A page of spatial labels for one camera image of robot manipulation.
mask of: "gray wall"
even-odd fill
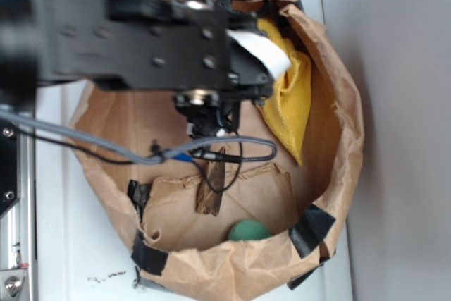
[[[451,300],[451,0],[323,0],[366,114],[354,299]]]

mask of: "blue connector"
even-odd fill
[[[172,158],[173,160],[184,161],[184,162],[193,162],[193,159],[190,155],[181,153]]]

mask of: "brown paper bag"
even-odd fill
[[[251,300],[315,269],[320,258],[334,255],[362,165],[362,107],[325,27],[305,16],[293,4],[296,1],[272,0],[272,9],[276,20],[289,23],[284,34],[313,63],[303,167],[250,103],[242,107],[240,134],[273,140],[279,153],[269,164],[245,164],[237,185],[225,193],[217,218],[195,213],[200,179],[191,164],[167,161],[157,166],[118,167],[77,154],[113,227],[135,261],[142,261],[143,279],[197,300]],[[259,2],[235,6],[256,8]],[[175,110],[171,95],[101,92],[88,85],[73,125],[143,155],[155,139],[173,147],[189,138],[186,120]],[[230,153],[237,152],[235,145],[226,146]],[[95,147],[91,150],[112,157]],[[266,150],[245,148],[249,151],[264,154]],[[127,196],[130,179],[154,183],[142,223]],[[222,242],[230,225],[249,215],[266,223],[274,236]],[[327,229],[318,227],[323,223]]]

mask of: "black metal bracket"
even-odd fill
[[[18,148],[16,127],[0,120],[0,218],[19,200]]]

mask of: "screw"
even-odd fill
[[[12,128],[6,127],[3,129],[3,135],[5,137],[13,137],[15,135],[15,133]]]
[[[22,264],[22,255],[20,254],[20,252],[16,253],[16,264],[20,267],[20,265]]]
[[[228,78],[232,82],[232,85],[238,85],[238,81],[240,80],[240,77],[238,76],[238,74],[230,73],[228,75]]]
[[[201,3],[200,1],[190,0],[186,2],[186,6],[193,10],[202,10],[205,8],[209,8],[207,4]]]
[[[257,82],[264,84],[266,82],[268,82],[268,76],[264,73],[261,73],[257,76]]]
[[[204,36],[204,38],[207,38],[208,40],[213,40],[214,38],[213,30],[207,27],[202,29],[202,35]]]
[[[5,289],[11,297],[15,297],[22,289],[22,281],[12,276],[5,281]]]
[[[66,24],[61,28],[60,32],[62,35],[74,38],[77,33],[77,28],[75,26]]]
[[[214,56],[206,56],[204,58],[204,65],[208,68],[215,69],[217,63],[218,62]]]
[[[156,67],[163,67],[166,65],[166,61],[163,58],[159,58],[158,56],[155,56],[152,59],[152,63],[154,64],[154,66]]]
[[[111,31],[105,26],[97,26],[94,28],[94,34],[100,38],[109,38],[111,36]]]
[[[14,199],[14,193],[13,192],[5,193],[5,198],[8,199],[8,200]]]

